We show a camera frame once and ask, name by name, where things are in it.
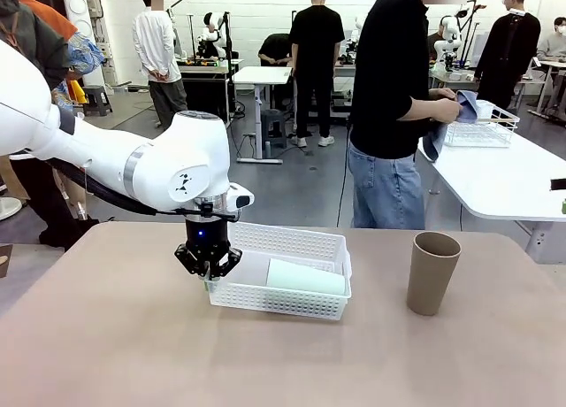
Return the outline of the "brown cup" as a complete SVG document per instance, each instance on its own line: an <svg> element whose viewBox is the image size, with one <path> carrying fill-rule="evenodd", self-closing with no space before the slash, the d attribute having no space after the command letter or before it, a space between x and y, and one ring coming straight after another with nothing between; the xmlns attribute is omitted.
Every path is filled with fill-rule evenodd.
<svg viewBox="0 0 566 407"><path fill-rule="evenodd" d="M406 298L413 312L422 316L438 313L461 253L460 243L447 234L415 236Z"/></svg>

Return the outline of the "white standing desk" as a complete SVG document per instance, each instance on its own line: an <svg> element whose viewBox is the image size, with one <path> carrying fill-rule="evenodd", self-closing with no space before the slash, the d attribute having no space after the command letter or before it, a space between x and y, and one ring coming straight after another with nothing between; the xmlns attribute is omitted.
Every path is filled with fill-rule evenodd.
<svg viewBox="0 0 566 407"><path fill-rule="evenodd" d="M271 86L287 84L291 76L290 67L277 66L246 66L240 69L234 76L233 82L236 86L252 85L255 100L255 151L253 157L240 157L237 159L241 164L263 164L263 165L282 165L282 159L263 158L264 141L262 134L261 110L262 110L262 90L267 89L270 94Z"/></svg>

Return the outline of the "person's right hand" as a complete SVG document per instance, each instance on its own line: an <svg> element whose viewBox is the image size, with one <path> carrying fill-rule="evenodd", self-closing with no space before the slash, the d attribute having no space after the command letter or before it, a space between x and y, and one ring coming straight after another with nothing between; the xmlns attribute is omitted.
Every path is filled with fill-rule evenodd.
<svg viewBox="0 0 566 407"><path fill-rule="evenodd" d="M453 99L441 98L432 104L432 118L445 124L450 124L458 118L462 106Z"/></svg>

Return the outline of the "pale green cup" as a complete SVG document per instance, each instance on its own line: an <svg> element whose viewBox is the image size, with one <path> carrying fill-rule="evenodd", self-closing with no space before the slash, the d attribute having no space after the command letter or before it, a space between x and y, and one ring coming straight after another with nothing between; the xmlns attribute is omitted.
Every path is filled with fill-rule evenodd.
<svg viewBox="0 0 566 407"><path fill-rule="evenodd" d="M340 274L275 258L270 260L268 266L266 286L332 296L346 293L346 280Z"/></svg>

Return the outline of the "blue cloth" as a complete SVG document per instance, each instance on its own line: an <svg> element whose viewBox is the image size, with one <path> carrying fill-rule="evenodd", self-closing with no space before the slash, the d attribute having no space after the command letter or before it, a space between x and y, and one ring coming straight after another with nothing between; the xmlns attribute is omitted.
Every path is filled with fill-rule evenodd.
<svg viewBox="0 0 566 407"><path fill-rule="evenodd" d="M475 123L478 119L477 93L469 90L458 90L455 92L455 100L461 106L456 122ZM434 163L440 156L447 128L448 124L438 124L422 139L424 154L431 163Z"/></svg>

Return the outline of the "metal shelf rack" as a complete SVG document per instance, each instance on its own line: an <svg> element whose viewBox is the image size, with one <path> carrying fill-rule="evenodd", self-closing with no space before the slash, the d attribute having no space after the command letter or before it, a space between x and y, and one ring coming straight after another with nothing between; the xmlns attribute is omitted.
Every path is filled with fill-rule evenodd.
<svg viewBox="0 0 566 407"><path fill-rule="evenodd" d="M110 37L104 20L102 1L91 0L91 3L90 17L93 25L94 37L96 45L104 56L104 61L102 63L103 77L107 85L115 86L117 84L117 74L110 45Z"/></svg>

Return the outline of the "person in white shirt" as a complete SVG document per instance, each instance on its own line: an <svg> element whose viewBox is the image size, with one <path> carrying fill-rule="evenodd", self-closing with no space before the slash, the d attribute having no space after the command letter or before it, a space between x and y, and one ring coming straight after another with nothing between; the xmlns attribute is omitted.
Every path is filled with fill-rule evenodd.
<svg viewBox="0 0 566 407"><path fill-rule="evenodd" d="M175 57L173 23L163 0L142 0L145 9L133 21L134 48L149 82L160 126L169 128L173 117L187 109L187 95Z"/></svg>

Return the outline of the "grey round stool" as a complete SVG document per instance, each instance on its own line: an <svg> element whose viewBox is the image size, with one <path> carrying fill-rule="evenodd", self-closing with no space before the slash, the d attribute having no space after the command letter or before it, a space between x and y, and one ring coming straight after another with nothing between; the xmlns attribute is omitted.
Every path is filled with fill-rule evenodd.
<svg viewBox="0 0 566 407"><path fill-rule="evenodd" d="M286 115L278 109L261 110L261 131L264 147L284 149L287 146Z"/></svg>

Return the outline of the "white desk with grey legs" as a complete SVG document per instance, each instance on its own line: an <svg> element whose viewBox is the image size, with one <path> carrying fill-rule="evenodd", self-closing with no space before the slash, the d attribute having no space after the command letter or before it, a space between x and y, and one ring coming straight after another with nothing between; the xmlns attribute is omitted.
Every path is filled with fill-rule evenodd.
<svg viewBox="0 0 566 407"><path fill-rule="evenodd" d="M520 108L530 86L539 89L539 101L529 113L566 125L566 58L539 60L533 58L526 74L517 83L515 107Z"/></svg>

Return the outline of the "white perforated plastic basket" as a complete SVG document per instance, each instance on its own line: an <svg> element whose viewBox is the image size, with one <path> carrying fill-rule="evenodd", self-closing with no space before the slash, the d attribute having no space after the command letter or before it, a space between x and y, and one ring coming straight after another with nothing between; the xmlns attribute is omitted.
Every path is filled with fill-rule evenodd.
<svg viewBox="0 0 566 407"><path fill-rule="evenodd" d="M218 282L214 292L210 292L210 281L206 281L211 304L316 319L341 319L351 297L352 275L344 236L251 223L230 224L228 235L235 248L242 251L242 257ZM269 288L266 280L272 258L340 274L346 280L346 293L332 296Z"/></svg>

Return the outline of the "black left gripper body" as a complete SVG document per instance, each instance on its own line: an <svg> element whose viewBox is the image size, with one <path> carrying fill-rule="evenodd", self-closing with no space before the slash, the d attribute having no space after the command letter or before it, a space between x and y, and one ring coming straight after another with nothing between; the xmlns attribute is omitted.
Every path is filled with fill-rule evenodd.
<svg viewBox="0 0 566 407"><path fill-rule="evenodd" d="M199 262L219 262L226 256L230 247L226 221L187 220L186 230L186 247L195 260Z"/></svg>

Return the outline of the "mannequin in orange blue clothes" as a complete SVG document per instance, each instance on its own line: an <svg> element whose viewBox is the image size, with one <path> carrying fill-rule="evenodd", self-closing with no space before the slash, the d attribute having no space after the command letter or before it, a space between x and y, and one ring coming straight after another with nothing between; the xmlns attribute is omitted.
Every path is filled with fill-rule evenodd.
<svg viewBox="0 0 566 407"><path fill-rule="evenodd" d="M54 29L56 33L61 35L67 42L68 57L70 62L69 71L66 77L64 77L63 81L58 84L58 86L68 79L77 80L82 75L94 71L94 69L98 65L100 65L101 61L103 60L102 53L101 52L95 53L95 48L90 44L89 40L83 35L80 35L78 33L78 29L70 21L68 21L68 19L64 18L63 16L59 16L58 18L61 28L56 29L49 22L45 21L43 16L37 15L34 9L31 10L36 16L41 18L52 29ZM5 60L6 63L9 65L11 61L14 58L16 58L18 55L23 56L21 53L16 51L11 45L0 40L0 59ZM38 69L38 73L44 78L43 74L39 71L39 69ZM44 84L49 87L45 78L44 78ZM56 86L54 89L51 89L49 87L49 90L58 91L58 86ZM11 144L11 138L15 135L15 132L13 130L4 127L4 118L2 116L0 116L0 133L3 135L3 137L0 139L0 175L3 176L5 167L7 165L12 170L11 168L12 160L29 159L34 157L30 156L27 153L21 154L20 153L21 148ZM13 194L18 199L24 199L28 203L29 197L25 189L23 189L23 186L21 185L20 182L19 182L19 186L17 187L17 190Z"/></svg>

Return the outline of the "grey step stool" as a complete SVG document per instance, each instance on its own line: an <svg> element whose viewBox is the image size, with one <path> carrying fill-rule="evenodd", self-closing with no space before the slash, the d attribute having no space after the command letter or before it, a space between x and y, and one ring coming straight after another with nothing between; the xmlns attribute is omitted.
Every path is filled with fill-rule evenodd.
<svg viewBox="0 0 566 407"><path fill-rule="evenodd" d="M97 114L102 117L113 112L104 86L88 85L83 87L83 91L87 99L87 102L83 104L83 111L86 115Z"/></svg>

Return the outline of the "black workbench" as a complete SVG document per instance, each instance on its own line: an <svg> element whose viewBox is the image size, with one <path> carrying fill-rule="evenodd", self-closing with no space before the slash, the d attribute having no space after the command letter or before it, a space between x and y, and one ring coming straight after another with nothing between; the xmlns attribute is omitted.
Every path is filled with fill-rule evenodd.
<svg viewBox="0 0 566 407"><path fill-rule="evenodd" d="M245 106L236 99L231 78L240 70L242 59L228 61L209 59L178 60L187 107L219 116L227 125L245 116Z"/></svg>

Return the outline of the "large white table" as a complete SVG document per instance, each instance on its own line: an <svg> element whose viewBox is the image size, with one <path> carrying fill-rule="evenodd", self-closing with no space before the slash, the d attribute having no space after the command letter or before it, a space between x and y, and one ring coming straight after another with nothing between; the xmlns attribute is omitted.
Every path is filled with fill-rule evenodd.
<svg viewBox="0 0 566 407"><path fill-rule="evenodd" d="M431 163L423 151L417 167L424 187L429 230L505 234L541 265L566 265L566 160L514 134L507 148L444 147Z"/></svg>

